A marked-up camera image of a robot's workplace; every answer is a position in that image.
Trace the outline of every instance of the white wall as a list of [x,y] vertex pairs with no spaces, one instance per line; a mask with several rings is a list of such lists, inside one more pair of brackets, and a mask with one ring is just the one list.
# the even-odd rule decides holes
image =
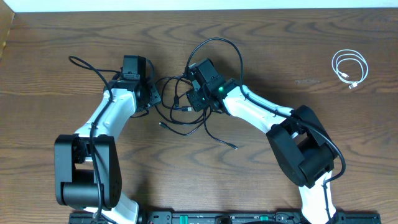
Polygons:
[[398,7],[398,0],[4,0],[14,12]]

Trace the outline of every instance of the coiled white cable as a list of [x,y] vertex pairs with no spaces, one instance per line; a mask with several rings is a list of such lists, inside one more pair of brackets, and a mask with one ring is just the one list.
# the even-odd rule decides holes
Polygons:
[[[339,64],[341,62],[344,62],[344,61],[347,61],[347,60],[354,60],[354,61],[358,62],[359,65],[361,66],[362,77],[361,77],[361,79],[359,81],[354,81],[353,82],[353,81],[345,80],[345,78],[348,78],[349,75],[347,75],[344,72],[341,72],[341,71],[338,70]],[[357,52],[356,50],[350,50],[350,49],[343,49],[343,50],[337,51],[337,53],[335,54],[335,56],[333,56],[333,58],[331,60],[331,67],[332,67],[333,71],[336,73],[337,77],[341,81],[350,84],[348,86],[350,89],[357,87],[358,84],[363,82],[363,80],[365,80],[365,78],[368,76],[368,73],[369,73],[368,63],[366,63],[365,58],[359,52]]]

